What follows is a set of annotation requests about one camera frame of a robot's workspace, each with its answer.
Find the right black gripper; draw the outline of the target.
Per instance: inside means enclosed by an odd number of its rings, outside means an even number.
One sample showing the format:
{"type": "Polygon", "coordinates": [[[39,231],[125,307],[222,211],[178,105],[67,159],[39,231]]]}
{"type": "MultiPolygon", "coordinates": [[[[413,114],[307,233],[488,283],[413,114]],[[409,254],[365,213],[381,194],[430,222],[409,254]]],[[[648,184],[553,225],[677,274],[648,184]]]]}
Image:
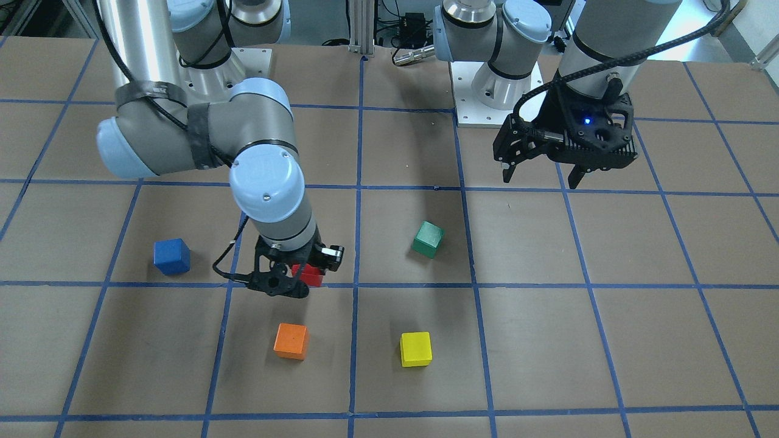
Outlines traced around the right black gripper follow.
{"type": "Polygon", "coordinates": [[[285,296],[303,299],[309,295],[307,285],[298,285],[296,278],[290,275],[290,266],[312,265],[320,268],[319,237],[313,237],[309,242],[293,251],[273,249],[263,238],[259,237],[255,245],[255,263],[253,272],[248,275],[246,288],[261,291],[267,296],[285,296]]]}

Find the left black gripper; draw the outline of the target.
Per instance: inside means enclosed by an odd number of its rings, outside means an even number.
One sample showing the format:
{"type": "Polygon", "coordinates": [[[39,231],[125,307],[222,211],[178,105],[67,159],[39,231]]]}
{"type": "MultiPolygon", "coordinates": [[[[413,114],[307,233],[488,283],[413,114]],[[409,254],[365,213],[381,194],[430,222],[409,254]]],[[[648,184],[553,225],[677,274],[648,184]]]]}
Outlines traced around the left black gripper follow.
{"type": "MultiPolygon", "coordinates": [[[[621,92],[622,85],[620,78],[609,78],[603,96],[593,99],[604,103],[615,102],[617,97],[625,94],[621,92]]],[[[547,92],[534,120],[526,121],[513,113],[506,117],[492,145],[495,160],[501,162],[504,183],[510,183],[517,164],[539,155],[545,155],[551,160],[554,148],[562,145],[563,124],[559,98],[564,95],[592,98],[560,85],[547,92]]],[[[568,188],[576,189],[587,173],[587,167],[574,166],[567,177],[568,188]]]]}

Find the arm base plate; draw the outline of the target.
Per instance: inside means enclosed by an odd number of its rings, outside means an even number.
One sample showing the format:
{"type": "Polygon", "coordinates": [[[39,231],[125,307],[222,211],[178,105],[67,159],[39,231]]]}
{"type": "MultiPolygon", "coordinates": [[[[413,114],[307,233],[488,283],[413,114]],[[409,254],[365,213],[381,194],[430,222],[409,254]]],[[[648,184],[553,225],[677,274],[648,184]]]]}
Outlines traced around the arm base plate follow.
{"type": "Polygon", "coordinates": [[[242,48],[232,50],[228,61],[212,69],[180,68],[187,89],[204,96],[218,98],[246,78],[270,78],[273,59],[271,48],[242,48]]]}
{"type": "Polygon", "coordinates": [[[524,92],[542,85],[536,63],[529,77],[499,77],[484,62],[450,63],[457,124],[466,128],[499,128],[524,92]]]}

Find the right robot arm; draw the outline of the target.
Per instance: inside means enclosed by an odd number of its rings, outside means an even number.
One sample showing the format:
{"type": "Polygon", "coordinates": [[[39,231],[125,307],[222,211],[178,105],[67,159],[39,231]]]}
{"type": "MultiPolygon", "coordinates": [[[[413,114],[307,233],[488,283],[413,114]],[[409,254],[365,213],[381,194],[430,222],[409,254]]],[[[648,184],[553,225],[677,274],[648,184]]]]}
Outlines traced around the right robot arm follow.
{"type": "Polygon", "coordinates": [[[115,64],[117,116],[97,128],[121,178],[229,168],[237,207],[259,232],[253,271],[212,269],[268,296],[306,297],[304,267],[336,271],[322,243],[283,88],[237,55],[283,41],[287,1],[94,1],[115,64]]]}

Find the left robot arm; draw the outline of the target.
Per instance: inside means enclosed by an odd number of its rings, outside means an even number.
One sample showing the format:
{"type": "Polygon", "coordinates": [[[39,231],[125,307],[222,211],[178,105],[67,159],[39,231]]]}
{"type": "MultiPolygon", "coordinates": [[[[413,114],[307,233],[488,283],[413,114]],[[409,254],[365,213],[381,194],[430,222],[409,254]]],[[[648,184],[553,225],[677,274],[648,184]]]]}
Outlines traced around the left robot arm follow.
{"type": "Polygon", "coordinates": [[[436,57],[481,62],[475,89],[493,103],[499,83],[520,82],[520,91],[498,102],[508,111],[493,145],[493,157],[508,183],[522,162],[545,155],[572,165],[568,186],[587,173],[623,169],[637,158],[629,86],[665,31],[679,1],[587,1],[531,121],[520,98],[543,44],[553,34],[544,1],[442,1],[433,16],[436,57]]]}

